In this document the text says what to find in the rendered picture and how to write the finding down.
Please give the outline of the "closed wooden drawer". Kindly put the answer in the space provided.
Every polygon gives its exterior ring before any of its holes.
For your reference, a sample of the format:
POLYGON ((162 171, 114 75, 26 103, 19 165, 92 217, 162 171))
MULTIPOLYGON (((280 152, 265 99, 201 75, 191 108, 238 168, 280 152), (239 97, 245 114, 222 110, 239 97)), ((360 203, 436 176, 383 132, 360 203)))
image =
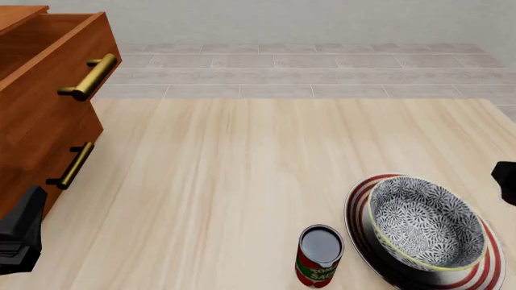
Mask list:
POLYGON ((70 147, 80 147, 85 142, 95 142, 103 127, 93 106, 87 106, 85 113, 63 132, 47 133, 41 141, 57 137, 56 144, 44 155, 42 164, 34 170, 0 168, 0 219, 5 217, 33 185, 39 185, 47 193, 44 214, 47 214, 62 191, 55 185, 46 185, 48 178, 60 178, 73 160, 75 153, 70 147))

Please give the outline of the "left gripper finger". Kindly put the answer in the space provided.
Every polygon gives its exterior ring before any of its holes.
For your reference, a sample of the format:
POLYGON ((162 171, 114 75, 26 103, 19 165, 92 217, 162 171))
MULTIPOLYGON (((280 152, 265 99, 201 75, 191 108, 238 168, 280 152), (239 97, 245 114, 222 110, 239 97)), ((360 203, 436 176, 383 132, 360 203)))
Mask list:
POLYGON ((40 186, 29 188, 17 205, 0 220, 0 234, 28 234, 41 219, 47 193, 40 186))

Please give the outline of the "wooden cabinet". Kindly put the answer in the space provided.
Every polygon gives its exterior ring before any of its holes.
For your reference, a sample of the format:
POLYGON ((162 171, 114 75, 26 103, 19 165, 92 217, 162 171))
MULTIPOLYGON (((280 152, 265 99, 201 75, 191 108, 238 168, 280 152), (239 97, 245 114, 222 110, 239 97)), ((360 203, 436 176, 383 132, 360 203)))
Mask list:
MULTIPOLYGON (((6 33, 8 31, 13 30, 17 26, 25 23, 26 21, 28 21, 30 19, 33 19, 35 16, 40 15, 40 14, 51 14, 51 13, 48 12, 47 6, 0 6, 0 35, 2 33, 6 33)), ((88 102, 86 102, 85 108, 87 108, 87 106, 92 106, 92 98, 90 98, 90 100, 88 102)), ((15 168, 15 167, 0 165, 0 168, 15 168)))

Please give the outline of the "tomato sauce tin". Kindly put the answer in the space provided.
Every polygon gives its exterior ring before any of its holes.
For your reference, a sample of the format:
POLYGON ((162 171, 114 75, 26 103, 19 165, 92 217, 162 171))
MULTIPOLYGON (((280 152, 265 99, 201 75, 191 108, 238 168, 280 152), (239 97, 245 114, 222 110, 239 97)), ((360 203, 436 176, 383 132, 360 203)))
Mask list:
POLYGON ((295 271, 309 288, 326 287, 332 280, 344 251, 342 236, 330 226, 315 224, 298 239, 295 271))

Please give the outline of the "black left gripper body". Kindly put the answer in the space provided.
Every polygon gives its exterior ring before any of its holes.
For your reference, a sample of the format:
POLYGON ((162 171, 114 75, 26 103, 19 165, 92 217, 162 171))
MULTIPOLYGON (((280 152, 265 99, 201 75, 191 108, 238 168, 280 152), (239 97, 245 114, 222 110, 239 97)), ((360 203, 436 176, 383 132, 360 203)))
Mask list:
POLYGON ((22 238, 0 234, 0 274, 32 272, 41 251, 40 234, 22 238))

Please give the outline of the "open wooden drawer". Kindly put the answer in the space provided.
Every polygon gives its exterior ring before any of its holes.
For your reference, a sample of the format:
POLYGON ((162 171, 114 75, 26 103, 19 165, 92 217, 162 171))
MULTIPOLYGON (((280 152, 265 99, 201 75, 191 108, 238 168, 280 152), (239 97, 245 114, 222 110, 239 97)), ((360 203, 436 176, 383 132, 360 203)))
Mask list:
POLYGON ((87 60, 115 55, 122 61, 107 15, 39 14, 0 35, 0 165, 39 166, 57 137, 76 122, 87 101, 59 96, 92 69, 87 60))

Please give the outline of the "plate with red rings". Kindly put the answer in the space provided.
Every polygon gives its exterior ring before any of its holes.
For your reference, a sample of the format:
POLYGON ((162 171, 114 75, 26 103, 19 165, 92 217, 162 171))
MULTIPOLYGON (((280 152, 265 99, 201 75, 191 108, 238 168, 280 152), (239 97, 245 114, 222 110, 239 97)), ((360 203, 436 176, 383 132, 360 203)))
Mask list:
POLYGON ((506 260, 502 245, 488 222, 483 222, 488 241, 487 253, 468 270, 420 271, 400 263, 385 251, 374 234, 367 203, 377 183, 395 176, 396 173, 386 173, 362 180, 352 188, 345 202, 343 215, 347 232, 369 267, 399 290, 501 290, 506 260))

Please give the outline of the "patterned black and white bowl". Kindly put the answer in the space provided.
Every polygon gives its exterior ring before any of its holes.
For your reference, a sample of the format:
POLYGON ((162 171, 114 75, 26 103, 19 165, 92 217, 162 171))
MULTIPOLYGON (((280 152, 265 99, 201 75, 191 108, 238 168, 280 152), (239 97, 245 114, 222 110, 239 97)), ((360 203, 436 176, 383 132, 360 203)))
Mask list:
POLYGON ((377 241, 415 270, 467 270, 487 251, 487 234, 476 212, 429 180, 386 178, 373 186, 367 206, 377 241))

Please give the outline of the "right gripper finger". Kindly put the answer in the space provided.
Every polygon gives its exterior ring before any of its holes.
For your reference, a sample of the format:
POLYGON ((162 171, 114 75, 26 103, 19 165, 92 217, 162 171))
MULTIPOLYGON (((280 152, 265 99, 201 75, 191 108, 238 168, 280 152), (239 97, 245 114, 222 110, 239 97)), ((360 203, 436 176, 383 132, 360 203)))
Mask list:
POLYGON ((516 162, 498 161, 491 172, 501 189, 501 198, 516 206, 516 162))

